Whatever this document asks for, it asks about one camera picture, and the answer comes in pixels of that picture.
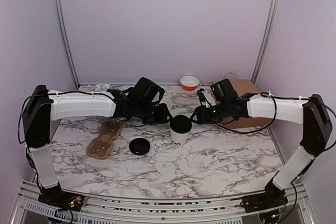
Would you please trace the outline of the black plastic cup lid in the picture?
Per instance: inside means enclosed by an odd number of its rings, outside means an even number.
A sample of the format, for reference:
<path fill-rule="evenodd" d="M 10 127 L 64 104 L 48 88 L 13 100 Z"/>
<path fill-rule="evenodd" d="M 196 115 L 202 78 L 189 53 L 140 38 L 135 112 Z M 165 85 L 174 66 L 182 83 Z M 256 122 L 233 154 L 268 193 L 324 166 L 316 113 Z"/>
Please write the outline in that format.
<path fill-rule="evenodd" d="M 170 120 L 170 129 L 176 133 L 185 134 L 192 129 L 192 122 L 185 115 L 177 115 Z"/>

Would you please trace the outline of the white paper cup with print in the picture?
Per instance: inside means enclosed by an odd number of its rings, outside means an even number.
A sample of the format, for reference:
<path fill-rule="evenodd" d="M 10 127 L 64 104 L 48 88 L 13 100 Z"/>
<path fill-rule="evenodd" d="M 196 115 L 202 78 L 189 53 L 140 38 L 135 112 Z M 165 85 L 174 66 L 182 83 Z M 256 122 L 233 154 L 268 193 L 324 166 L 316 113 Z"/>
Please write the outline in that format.
<path fill-rule="evenodd" d="M 191 127 L 183 127 L 182 129 L 178 129 L 176 127 L 171 126 L 170 133 L 172 143 L 177 147 L 183 146 L 188 139 L 190 131 Z"/>

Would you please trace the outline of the stack of white paper cups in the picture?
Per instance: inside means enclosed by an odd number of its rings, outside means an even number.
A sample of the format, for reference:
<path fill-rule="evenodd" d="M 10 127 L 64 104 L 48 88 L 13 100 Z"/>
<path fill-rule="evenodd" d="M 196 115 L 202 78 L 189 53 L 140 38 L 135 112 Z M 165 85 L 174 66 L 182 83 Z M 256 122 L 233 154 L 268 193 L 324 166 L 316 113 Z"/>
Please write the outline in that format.
<path fill-rule="evenodd" d="M 160 104 L 166 104 L 168 110 L 170 110 L 173 106 L 173 101 L 171 98 L 167 97 L 167 96 L 164 96 L 161 101 L 160 101 Z"/>

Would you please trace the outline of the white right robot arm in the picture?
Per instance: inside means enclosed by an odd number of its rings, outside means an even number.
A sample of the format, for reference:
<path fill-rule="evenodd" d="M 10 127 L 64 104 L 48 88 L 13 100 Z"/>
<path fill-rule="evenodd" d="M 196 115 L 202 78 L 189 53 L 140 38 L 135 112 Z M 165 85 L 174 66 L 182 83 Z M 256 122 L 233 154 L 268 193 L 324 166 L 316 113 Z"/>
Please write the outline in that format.
<path fill-rule="evenodd" d="M 284 190 L 304 174 L 320 154 L 329 150 L 327 143 L 332 133 L 329 113 L 332 109 L 324 104 L 320 95 L 296 98 L 277 97 L 267 92 L 238 95 L 228 79 L 211 85 L 211 91 L 217 104 L 211 105 L 203 89 L 199 89 L 197 96 L 200 105 L 191 115 L 191 122 L 224 128 L 221 121 L 226 118 L 265 118 L 272 122 L 281 120 L 303 126 L 299 147 L 260 195 L 263 206 L 273 206 Z"/>

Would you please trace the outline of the brown paper takeout bag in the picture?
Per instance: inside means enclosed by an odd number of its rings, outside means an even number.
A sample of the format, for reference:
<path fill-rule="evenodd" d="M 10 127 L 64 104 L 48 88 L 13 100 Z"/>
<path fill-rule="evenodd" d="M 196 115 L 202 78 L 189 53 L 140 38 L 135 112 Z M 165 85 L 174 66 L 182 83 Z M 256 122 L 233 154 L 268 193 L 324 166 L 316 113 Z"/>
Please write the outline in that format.
<path fill-rule="evenodd" d="M 248 106 L 251 105 L 251 102 L 254 101 L 255 98 L 259 98 L 261 91 L 250 81 L 247 79 L 235 79 L 230 80 L 233 88 L 236 90 L 239 97 L 244 97 L 248 99 L 247 102 L 247 111 Z M 230 130 L 243 129 L 248 127 L 268 127 L 269 124 L 274 120 L 274 115 L 276 114 L 276 106 L 274 105 L 273 100 L 271 102 L 271 116 L 255 116 L 252 112 L 248 111 L 248 118 L 239 118 L 238 120 L 234 120 L 233 118 L 223 119 L 220 123 L 227 127 Z"/>

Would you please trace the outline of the orange white ceramic bowl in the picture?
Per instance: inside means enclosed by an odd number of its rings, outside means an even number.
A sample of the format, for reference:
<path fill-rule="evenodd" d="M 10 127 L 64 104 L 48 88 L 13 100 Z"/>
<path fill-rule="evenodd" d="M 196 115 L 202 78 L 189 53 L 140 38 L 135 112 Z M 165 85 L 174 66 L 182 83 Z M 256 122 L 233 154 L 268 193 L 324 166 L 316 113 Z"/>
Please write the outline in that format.
<path fill-rule="evenodd" d="M 194 76 L 182 76 L 180 78 L 180 84 L 185 91 L 193 91 L 199 85 L 199 79 Z"/>

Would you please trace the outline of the white container with sachets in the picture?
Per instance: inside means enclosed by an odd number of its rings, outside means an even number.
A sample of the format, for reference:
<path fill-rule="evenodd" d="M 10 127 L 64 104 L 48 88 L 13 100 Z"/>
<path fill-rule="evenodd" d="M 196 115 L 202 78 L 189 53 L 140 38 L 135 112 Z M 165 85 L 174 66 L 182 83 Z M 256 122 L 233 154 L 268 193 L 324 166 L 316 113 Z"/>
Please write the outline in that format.
<path fill-rule="evenodd" d="M 102 92 L 102 91 L 107 91 L 109 89 L 111 89 L 112 86 L 110 84 L 106 84 L 106 83 L 100 83 L 100 84 L 96 84 L 93 88 L 92 91 L 93 92 Z"/>

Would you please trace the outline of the brown cardboard cup carrier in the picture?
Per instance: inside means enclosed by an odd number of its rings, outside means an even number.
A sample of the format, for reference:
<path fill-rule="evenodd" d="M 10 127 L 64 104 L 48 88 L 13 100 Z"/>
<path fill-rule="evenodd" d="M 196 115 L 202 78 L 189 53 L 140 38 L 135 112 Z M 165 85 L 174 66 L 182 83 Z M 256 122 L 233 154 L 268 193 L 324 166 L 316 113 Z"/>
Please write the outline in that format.
<path fill-rule="evenodd" d="M 111 119 L 104 121 L 95 137 L 87 146 L 86 152 L 90 157 L 106 159 L 113 148 L 113 142 L 120 136 L 123 125 Z"/>

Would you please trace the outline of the right aluminium frame post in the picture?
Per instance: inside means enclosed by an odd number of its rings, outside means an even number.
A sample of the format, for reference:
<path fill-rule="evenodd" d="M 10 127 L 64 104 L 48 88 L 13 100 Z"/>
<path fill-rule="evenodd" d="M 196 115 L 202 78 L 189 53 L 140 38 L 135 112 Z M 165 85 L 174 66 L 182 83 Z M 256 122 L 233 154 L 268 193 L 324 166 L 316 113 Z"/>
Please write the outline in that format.
<path fill-rule="evenodd" d="M 259 48 L 259 51 L 258 51 L 257 59 L 256 59 L 256 62 L 255 62 L 253 74 L 251 76 L 251 82 L 253 84 L 257 83 L 257 81 L 259 79 L 259 76 L 260 76 L 260 73 L 261 73 L 261 70 L 262 70 L 262 67 L 263 67 L 263 64 L 264 64 L 265 59 L 266 59 L 268 44 L 269 44 L 272 29 L 273 29 L 273 26 L 274 26 L 274 23 L 275 23 L 275 20 L 276 20 L 278 6 L 279 6 L 279 0 L 270 0 L 268 15 L 267 15 L 267 19 L 266 19 L 265 30 L 264 30 L 264 34 L 262 36 L 262 40 L 261 40 L 260 48 Z"/>

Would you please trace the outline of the aluminium frame post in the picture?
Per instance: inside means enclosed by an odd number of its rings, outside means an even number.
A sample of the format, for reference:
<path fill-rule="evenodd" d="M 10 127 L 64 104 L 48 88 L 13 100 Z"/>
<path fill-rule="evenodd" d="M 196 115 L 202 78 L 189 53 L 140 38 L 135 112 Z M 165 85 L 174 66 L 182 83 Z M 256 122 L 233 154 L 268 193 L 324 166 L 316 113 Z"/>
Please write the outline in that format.
<path fill-rule="evenodd" d="M 57 17 L 57 23 L 60 31 L 61 36 L 61 42 L 64 48 L 64 53 L 66 56 L 67 64 L 69 67 L 71 79 L 73 82 L 73 85 L 76 89 L 80 87 L 80 82 L 78 78 L 78 74 L 76 71 L 74 59 L 71 52 L 70 42 L 66 30 L 66 23 L 64 18 L 64 13 L 62 10 L 62 2 L 61 0 L 54 0 L 55 10 L 56 10 L 56 17 Z"/>
<path fill-rule="evenodd" d="M 251 76 L 251 82 L 253 84 L 257 83 L 257 81 L 259 79 L 259 76 L 260 76 L 260 73 L 261 73 L 261 70 L 262 70 L 262 67 L 263 67 L 263 64 L 264 64 L 265 59 L 266 59 L 268 44 L 269 44 L 272 29 L 273 29 L 273 26 L 274 26 L 274 23 L 275 23 L 275 20 L 276 20 L 278 6 L 279 6 L 279 0 L 270 0 L 268 15 L 267 15 L 267 19 L 266 19 L 265 30 L 264 30 L 264 34 L 262 36 L 262 40 L 261 40 L 260 48 L 259 48 L 259 51 L 258 51 L 257 59 L 256 59 L 256 62 L 255 62 L 253 74 Z"/>

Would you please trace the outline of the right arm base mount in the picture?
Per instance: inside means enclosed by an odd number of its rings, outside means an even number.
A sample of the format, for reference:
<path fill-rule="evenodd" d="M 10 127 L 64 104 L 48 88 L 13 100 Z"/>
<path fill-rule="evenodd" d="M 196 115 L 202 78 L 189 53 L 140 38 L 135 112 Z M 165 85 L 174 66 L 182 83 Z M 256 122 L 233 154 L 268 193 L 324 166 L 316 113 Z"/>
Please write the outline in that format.
<path fill-rule="evenodd" d="M 287 203 L 287 195 L 283 190 L 280 193 L 263 192 L 244 196 L 241 199 L 240 206 L 244 208 L 246 213 L 249 213 L 286 205 Z"/>

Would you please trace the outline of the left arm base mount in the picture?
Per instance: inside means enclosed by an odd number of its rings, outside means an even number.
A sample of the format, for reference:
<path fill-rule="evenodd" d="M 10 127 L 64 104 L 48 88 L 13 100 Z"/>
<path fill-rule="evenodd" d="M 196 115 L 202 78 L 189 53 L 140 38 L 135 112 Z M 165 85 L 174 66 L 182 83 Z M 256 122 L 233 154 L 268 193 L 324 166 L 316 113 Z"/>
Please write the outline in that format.
<path fill-rule="evenodd" d="M 47 205 L 80 211 L 87 199 L 84 195 L 64 191 L 59 182 L 50 188 L 45 188 L 40 182 L 37 185 L 40 190 L 38 201 Z"/>

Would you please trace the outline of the left aluminium frame post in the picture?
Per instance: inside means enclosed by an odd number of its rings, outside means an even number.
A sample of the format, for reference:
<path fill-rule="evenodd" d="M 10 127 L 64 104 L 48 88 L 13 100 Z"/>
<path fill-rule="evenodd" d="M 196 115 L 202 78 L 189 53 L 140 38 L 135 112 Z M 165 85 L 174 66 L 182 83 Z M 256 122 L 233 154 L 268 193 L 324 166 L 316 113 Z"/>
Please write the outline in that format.
<path fill-rule="evenodd" d="M 73 85 L 76 89 L 80 87 L 80 82 L 78 78 L 78 74 L 76 71 L 74 59 L 71 52 L 70 42 L 66 30 L 66 23 L 64 18 L 64 13 L 62 10 L 62 2 L 61 0 L 54 0 L 55 10 L 56 10 L 56 17 L 57 17 L 57 23 L 60 31 L 61 36 L 61 42 L 64 48 L 64 53 L 66 56 L 67 64 L 69 67 L 71 79 L 73 82 Z"/>

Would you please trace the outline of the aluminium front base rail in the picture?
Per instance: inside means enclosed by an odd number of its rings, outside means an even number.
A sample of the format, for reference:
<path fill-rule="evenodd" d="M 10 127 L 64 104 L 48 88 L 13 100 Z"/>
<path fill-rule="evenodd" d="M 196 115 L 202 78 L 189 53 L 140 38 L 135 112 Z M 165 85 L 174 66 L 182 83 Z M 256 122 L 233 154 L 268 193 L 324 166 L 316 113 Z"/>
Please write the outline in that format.
<path fill-rule="evenodd" d="M 247 212 L 238 194 L 194 199 L 141 199 L 82 193 L 83 206 L 69 212 L 38 201 L 39 189 L 24 181 L 9 223 L 316 223 L 302 183 L 286 189 L 287 203 Z"/>

